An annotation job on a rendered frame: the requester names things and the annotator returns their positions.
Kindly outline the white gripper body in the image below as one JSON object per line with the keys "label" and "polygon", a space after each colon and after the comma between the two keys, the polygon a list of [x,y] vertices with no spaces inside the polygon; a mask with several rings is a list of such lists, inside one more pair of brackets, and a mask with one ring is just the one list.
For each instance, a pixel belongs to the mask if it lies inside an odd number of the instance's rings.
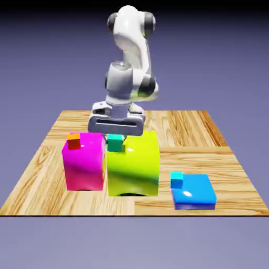
{"label": "white gripper body", "polygon": [[88,131],[104,134],[140,136],[143,133],[143,120],[136,116],[124,119],[92,116],[89,119]]}

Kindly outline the small teal cube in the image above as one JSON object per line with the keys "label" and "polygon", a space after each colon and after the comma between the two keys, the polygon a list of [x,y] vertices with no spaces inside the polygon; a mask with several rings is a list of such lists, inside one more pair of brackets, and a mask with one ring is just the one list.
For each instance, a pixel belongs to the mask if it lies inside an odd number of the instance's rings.
{"label": "small teal cube", "polygon": [[107,136],[107,150],[109,152],[124,152],[123,135],[108,134]]}

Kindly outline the small orange cube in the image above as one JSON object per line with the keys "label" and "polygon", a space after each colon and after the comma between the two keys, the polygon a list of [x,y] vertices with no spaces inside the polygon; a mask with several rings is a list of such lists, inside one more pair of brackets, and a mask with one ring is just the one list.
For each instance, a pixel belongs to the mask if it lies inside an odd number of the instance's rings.
{"label": "small orange cube", "polygon": [[80,133],[69,133],[67,135],[67,144],[69,150],[79,150],[80,144]]}

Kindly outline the small cyan cube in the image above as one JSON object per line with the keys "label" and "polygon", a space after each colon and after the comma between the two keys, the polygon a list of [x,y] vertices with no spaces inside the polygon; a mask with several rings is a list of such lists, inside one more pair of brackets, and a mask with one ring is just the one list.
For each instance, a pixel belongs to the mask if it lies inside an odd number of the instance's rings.
{"label": "small cyan cube", "polygon": [[183,185],[184,176],[182,172],[170,173],[170,188],[181,189]]}

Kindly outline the large yellow-green box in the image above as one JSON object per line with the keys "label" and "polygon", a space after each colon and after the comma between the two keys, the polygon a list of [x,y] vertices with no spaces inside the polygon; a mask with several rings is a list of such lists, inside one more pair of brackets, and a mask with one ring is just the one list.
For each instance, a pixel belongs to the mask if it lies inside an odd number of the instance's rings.
{"label": "large yellow-green box", "polygon": [[123,152],[107,151],[109,196],[158,196],[160,150],[155,131],[128,136]]}

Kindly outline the large magenta box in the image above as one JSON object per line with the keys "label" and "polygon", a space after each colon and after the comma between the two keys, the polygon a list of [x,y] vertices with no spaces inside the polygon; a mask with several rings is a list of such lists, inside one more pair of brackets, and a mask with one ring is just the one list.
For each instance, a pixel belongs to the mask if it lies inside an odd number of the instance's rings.
{"label": "large magenta box", "polygon": [[105,179],[105,141],[102,133],[81,132],[79,150],[62,149],[69,191],[101,191]]}

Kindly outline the large blue box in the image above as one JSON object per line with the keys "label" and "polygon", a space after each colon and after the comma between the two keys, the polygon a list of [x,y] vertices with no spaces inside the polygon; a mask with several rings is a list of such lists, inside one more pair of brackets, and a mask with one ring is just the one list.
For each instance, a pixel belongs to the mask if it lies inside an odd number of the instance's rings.
{"label": "large blue box", "polygon": [[207,174],[184,174],[181,189],[172,189],[175,210],[215,210],[216,194]]}

